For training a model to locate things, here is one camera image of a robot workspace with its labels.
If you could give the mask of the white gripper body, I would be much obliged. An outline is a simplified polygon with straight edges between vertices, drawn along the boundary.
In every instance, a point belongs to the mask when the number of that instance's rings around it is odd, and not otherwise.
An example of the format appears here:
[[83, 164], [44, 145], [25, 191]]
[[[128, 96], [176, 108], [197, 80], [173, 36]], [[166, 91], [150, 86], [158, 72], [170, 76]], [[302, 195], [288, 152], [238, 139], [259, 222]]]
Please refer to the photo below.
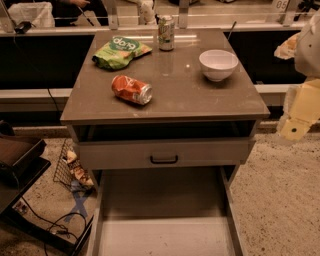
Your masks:
[[298, 72], [306, 77], [320, 77], [320, 10], [298, 35], [294, 59]]

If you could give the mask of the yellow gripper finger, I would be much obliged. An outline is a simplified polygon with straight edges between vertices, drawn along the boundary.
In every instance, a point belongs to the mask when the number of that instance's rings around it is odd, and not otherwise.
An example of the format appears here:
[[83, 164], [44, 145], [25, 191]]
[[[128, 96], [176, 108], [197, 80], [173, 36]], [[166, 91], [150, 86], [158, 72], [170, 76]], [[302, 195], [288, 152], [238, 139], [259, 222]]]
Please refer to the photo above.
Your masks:
[[289, 141], [300, 140], [320, 119], [320, 79], [288, 89], [277, 133]]
[[289, 37], [286, 41], [284, 41], [280, 46], [276, 48], [276, 50], [274, 51], [274, 56], [284, 60], [293, 58], [297, 46], [298, 36], [299, 33], [296, 33]]

